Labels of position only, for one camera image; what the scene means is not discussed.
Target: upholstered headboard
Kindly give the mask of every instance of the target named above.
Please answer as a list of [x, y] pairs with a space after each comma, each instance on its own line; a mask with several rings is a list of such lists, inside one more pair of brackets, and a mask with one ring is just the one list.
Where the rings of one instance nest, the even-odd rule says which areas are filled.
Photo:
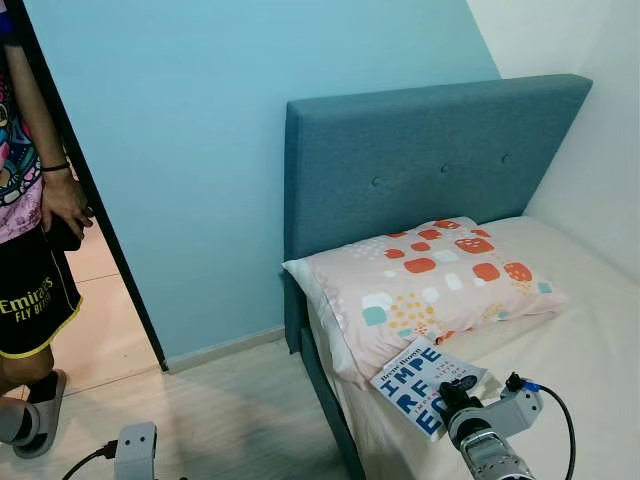
[[[522, 214], [591, 84], [550, 75], [291, 102], [285, 259], [437, 218]], [[307, 324], [287, 275], [292, 351]]]

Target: book cover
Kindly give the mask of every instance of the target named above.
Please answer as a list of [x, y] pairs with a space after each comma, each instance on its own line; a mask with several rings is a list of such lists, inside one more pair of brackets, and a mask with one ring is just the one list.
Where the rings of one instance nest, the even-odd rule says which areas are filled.
[[418, 337], [375, 377], [372, 385], [432, 441], [445, 433], [441, 413], [446, 405], [438, 389], [460, 380], [469, 396], [478, 394], [491, 375], [484, 368], [448, 355], [425, 337]]

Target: person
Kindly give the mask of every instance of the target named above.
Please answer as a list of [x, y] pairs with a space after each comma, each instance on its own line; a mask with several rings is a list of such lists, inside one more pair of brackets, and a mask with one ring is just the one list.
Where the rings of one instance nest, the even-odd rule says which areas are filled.
[[[4, 0], [0, 39], [0, 442], [33, 458], [53, 443], [66, 385], [50, 343], [82, 300], [49, 230], [58, 218], [82, 239], [92, 212]], [[26, 402], [4, 396], [22, 385]]]

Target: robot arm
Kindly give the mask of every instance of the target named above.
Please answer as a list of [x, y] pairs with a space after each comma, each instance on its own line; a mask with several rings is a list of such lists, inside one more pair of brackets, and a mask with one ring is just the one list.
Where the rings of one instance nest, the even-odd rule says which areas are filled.
[[535, 422], [543, 406], [538, 390], [513, 373], [500, 400], [483, 407], [459, 383], [440, 385], [449, 437], [475, 480], [535, 480], [506, 439]]

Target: wristband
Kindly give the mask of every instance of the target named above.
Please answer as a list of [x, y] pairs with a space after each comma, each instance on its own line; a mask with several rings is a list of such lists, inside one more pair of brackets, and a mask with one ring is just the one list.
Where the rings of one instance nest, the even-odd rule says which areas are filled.
[[66, 168], [69, 168], [69, 164], [68, 163], [63, 163], [62, 165], [58, 165], [55, 167], [41, 167], [40, 171], [41, 172], [57, 172], [58, 170], [64, 170]]

